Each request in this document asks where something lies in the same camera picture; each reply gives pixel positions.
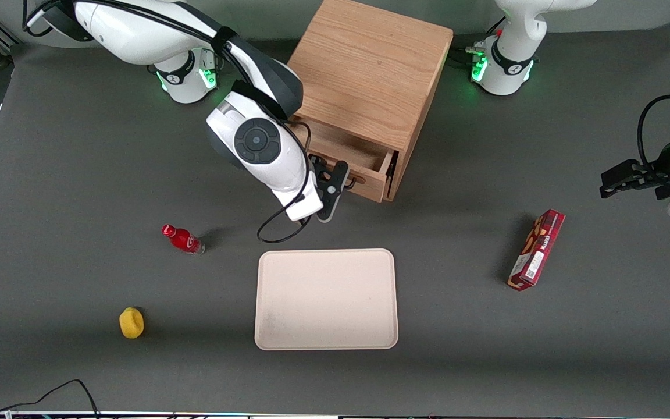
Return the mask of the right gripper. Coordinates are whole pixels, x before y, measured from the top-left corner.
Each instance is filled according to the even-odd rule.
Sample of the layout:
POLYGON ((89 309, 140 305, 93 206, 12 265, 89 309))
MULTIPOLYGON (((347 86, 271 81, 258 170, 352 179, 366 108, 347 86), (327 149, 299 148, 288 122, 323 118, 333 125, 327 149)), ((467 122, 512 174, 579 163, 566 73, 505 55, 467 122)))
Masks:
MULTIPOLYGON (((313 170, 309 171, 306 176, 304 189, 299 186, 291 191, 272 191, 281 206, 286 208, 284 211, 292 222, 299 222, 311 215, 316 215, 324 208, 316 181, 329 181, 330 171, 326 160, 318 155, 309 154, 309 161, 313 170)), ((349 164, 338 160, 333 167, 333 175, 333 194, 342 194, 350 176, 349 164)))

